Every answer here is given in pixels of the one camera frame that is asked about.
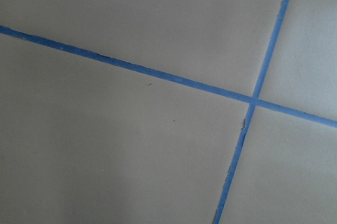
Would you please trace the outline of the blue tape grid lines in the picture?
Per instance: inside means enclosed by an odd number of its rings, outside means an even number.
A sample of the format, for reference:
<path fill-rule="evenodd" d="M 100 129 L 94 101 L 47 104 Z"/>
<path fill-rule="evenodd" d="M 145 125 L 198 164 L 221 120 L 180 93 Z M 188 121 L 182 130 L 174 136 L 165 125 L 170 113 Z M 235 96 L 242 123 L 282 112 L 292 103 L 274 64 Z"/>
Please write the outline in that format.
<path fill-rule="evenodd" d="M 259 71 L 259 75 L 256 79 L 253 94 L 251 96 L 247 96 L 241 93 L 237 93 L 237 92 L 227 90 L 224 88 L 219 88 L 219 87 L 205 84 L 202 82 L 197 82 L 197 81 L 194 81 L 188 78 L 184 78 L 178 75 L 163 72 L 157 69 L 148 68 L 148 67 L 138 65 L 138 64 L 132 64 L 130 62 L 126 62 L 121 59 L 101 55 L 99 53 L 96 53 L 96 52 L 93 52 L 87 49 L 79 48 L 73 45 L 64 44 L 64 43 L 57 42 L 55 40 L 51 40 L 51 39 L 41 37 L 38 35 L 32 35 L 32 34 L 28 34 L 25 32 L 21 32 L 21 31 L 12 29 L 10 27 L 6 27 L 4 25 L 1 26 L 1 34 L 15 37 L 18 39 L 22 39 L 22 40 L 35 43 L 35 44 L 39 44 L 42 46 L 46 46 L 49 48 L 53 48 L 56 50 L 64 51 L 67 53 L 71 53 L 74 55 L 79 55 L 85 58 L 90 58 L 90 59 L 93 59 L 99 62 L 103 62 L 103 63 L 110 64 L 116 67 L 131 70 L 133 72 L 138 72 L 140 74 L 145 74 L 148 76 L 156 77 L 156 78 L 163 79 L 166 81 L 174 82 L 180 85 L 202 90 L 208 93 L 213 93 L 213 94 L 223 96 L 229 99 L 234 99 L 237 101 L 247 103 L 248 108 L 247 108 L 247 112 L 244 118 L 244 126 L 240 131 L 239 138 L 237 140 L 235 151 L 231 159 L 228 172 L 225 177 L 219 203 L 217 204 L 215 216 L 213 219 L 213 223 L 220 223 L 223 210 L 225 208 L 225 204 L 227 201 L 227 197 L 230 192 L 230 187 L 232 185 L 232 181 L 233 181 L 236 169 L 237 169 L 237 165 L 240 160 L 240 155 L 242 153 L 245 138 L 249 131 L 249 127 L 250 127 L 256 107 L 266 108 L 269 110 L 276 111 L 278 113 L 291 115 L 297 118 L 305 119 L 305 120 L 312 121 L 312 122 L 322 124 L 322 125 L 326 125 L 329 127 L 333 127 L 333 128 L 336 127 L 336 120 L 324 118 L 324 117 L 321 117 L 315 114 L 306 113 L 301 110 L 278 105 L 275 103 L 271 103 L 269 101 L 261 100 L 259 98 L 263 84 L 264 84 L 264 80 L 266 77 L 266 73 L 269 68 L 275 46 L 277 44 L 277 39 L 278 39 L 280 30 L 282 28 L 284 18 L 286 16 L 286 11 L 287 11 L 289 2 L 290 0 L 282 0 L 280 3 L 279 12 L 277 14 L 277 18 L 276 18 L 276 21 L 275 21 L 275 24 L 272 30 L 272 34 L 269 39 L 269 43 L 268 43 L 268 46 L 267 46 L 267 49 L 266 49 L 266 52 L 263 58 L 263 62 L 262 62 L 262 65 Z"/>

